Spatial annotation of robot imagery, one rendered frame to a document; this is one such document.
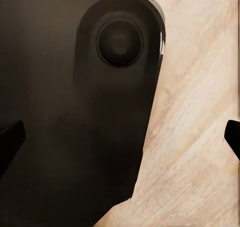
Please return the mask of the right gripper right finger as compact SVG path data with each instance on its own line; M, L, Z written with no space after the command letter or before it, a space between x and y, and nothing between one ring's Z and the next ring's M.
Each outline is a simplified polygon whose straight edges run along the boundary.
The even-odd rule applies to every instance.
M240 122L229 120L227 122L224 138L240 160Z

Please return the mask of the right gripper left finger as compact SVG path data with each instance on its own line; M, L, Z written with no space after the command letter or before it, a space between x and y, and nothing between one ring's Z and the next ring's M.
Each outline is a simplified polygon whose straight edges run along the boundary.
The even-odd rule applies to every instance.
M26 139L22 120L0 125L0 180Z

